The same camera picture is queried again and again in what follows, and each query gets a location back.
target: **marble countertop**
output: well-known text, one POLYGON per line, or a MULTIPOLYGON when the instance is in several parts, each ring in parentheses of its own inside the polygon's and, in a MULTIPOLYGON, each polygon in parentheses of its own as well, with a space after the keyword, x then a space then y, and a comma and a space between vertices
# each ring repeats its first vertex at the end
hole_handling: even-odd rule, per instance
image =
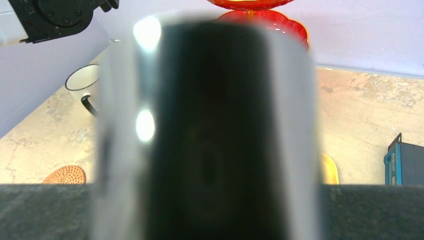
MULTIPOLYGON (((383 184, 383 156, 399 132, 424 145, 424 81, 317 69, 323 152, 342 184, 383 184)), ((94 179, 95 119, 62 87, 0 139, 0 183, 41 183, 78 165, 94 179)))

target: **red bowl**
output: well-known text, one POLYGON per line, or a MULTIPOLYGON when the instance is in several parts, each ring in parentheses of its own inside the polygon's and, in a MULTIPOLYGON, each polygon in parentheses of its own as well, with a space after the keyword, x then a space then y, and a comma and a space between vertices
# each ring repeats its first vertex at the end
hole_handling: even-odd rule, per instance
POLYGON ((246 11, 230 11, 218 18, 227 22, 247 23, 249 21, 259 21, 265 24, 266 28, 278 31, 282 34, 290 34, 309 50, 308 30, 302 23, 290 19, 284 14, 273 11, 255 11, 253 18, 249 19, 246 11))
POLYGON ((208 0, 221 8, 240 11, 269 10, 293 0, 208 0))

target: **orange woven object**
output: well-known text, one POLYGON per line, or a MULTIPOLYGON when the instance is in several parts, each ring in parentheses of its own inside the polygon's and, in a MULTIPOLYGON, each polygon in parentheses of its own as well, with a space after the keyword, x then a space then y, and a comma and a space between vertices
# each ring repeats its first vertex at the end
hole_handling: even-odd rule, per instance
POLYGON ((42 181, 43 184, 85 184, 86 173, 76 165, 63 166, 42 181))

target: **yellow object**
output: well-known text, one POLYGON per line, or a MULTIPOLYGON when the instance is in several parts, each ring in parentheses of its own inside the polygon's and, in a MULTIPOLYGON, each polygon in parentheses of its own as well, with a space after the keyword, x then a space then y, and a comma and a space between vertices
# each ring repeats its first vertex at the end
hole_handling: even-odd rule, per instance
POLYGON ((326 154, 322 154, 322 180, 324 184, 339 184, 339 172, 334 161, 326 154))

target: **black mug handle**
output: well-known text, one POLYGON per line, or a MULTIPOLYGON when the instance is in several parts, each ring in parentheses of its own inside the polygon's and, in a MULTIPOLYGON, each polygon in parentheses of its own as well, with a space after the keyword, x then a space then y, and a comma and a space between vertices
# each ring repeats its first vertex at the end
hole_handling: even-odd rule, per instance
POLYGON ((94 116, 97 116, 97 110, 93 107, 93 105, 89 101, 90 94, 84 95, 81 97, 82 105, 94 116))

